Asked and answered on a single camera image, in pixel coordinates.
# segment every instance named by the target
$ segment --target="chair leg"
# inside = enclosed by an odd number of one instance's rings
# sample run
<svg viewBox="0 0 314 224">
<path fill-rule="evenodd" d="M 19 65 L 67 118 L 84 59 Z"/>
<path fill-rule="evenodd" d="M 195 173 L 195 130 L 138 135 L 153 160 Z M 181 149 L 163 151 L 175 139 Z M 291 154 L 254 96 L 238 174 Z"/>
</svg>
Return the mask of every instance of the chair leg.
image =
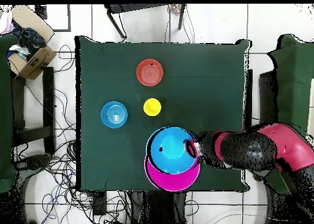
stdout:
<svg viewBox="0 0 314 224">
<path fill-rule="evenodd" d="M 180 11 L 180 17 L 179 17 L 179 27 L 178 27 L 179 30 L 181 30 L 181 27 L 182 27 L 184 8 L 185 8 L 185 4 L 181 4 L 181 11 Z"/>
<path fill-rule="evenodd" d="M 109 9 L 107 10 L 107 15 L 108 15 L 110 21 L 112 22 L 112 24 L 114 25 L 115 29 L 118 31 L 121 38 L 126 39 L 126 36 L 122 33 L 122 31 L 119 28 L 119 26 L 117 25 L 116 21 L 113 19 Z"/>
</svg>

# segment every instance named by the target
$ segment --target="plate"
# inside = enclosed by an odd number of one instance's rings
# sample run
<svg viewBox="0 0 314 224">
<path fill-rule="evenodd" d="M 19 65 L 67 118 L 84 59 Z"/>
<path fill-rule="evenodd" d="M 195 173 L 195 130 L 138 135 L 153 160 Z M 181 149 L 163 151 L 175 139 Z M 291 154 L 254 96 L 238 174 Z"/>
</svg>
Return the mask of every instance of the plate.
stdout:
<svg viewBox="0 0 314 224">
<path fill-rule="evenodd" d="M 128 118 L 125 106 L 118 101 L 110 101 L 101 109 L 101 121 L 109 128 L 119 128 Z"/>
<path fill-rule="evenodd" d="M 136 69 L 136 77 L 145 86 L 155 86 L 163 78 L 163 68 L 154 59 L 143 60 Z"/>
</svg>

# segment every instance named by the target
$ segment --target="red bowl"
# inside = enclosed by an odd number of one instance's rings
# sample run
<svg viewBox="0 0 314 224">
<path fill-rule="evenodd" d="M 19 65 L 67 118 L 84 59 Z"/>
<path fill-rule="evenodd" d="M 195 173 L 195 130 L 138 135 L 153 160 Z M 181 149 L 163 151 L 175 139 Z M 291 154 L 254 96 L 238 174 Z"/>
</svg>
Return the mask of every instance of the red bowl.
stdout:
<svg viewBox="0 0 314 224">
<path fill-rule="evenodd" d="M 136 77 L 145 86 L 155 86 L 163 78 L 163 68 L 154 59 L 143 60 L 136 69 Z"/>
</svg>

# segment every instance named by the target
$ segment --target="black chair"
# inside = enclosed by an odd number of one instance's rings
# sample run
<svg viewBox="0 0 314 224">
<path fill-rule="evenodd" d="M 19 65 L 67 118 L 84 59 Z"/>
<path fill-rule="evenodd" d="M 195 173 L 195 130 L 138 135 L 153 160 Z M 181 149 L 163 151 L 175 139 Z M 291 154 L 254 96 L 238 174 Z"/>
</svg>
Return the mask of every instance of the black chair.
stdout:
<svg viewBox="0 0 314 224">
<path fill-rule="evenodd" d="M 156 6 L 165 6 L 167 4 L 104 4 L 105 8 L 107 9 L 107 15 L 114 25 L 115 29 L 118 31 L 121 38 L 126 39 L 126 35 L 124 35 L 117 25 L 116 21 L 113 19 L 112 14 L 120 14 L 123 12 L 129 12 L 134 10 L 140 10 L 150 7 L 156 7 Z M 181 12 L 180 12 L 180 18 L 179 18 L 179 25 L 178 29 L 181 30 L 182 27 L 182 20 L 183 20 L 183 12 L 186 4 L 181 4 Z"/>
</svg>

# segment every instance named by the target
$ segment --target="black robot arm segment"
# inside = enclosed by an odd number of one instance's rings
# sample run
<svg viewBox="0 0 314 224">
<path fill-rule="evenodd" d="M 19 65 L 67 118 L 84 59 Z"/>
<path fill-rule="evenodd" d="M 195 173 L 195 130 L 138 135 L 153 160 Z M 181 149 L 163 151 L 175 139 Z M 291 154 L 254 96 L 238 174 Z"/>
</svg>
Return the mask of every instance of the black robot arm segment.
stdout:
<svg viewBox="0 0 314 224">
<path fill-rule="evenodd" d="M 230 133 L 221 142 L 223 161 L 235 168 L 254 171 L 275 169 L 275 143 L 259 132 Z"/>
</svg>

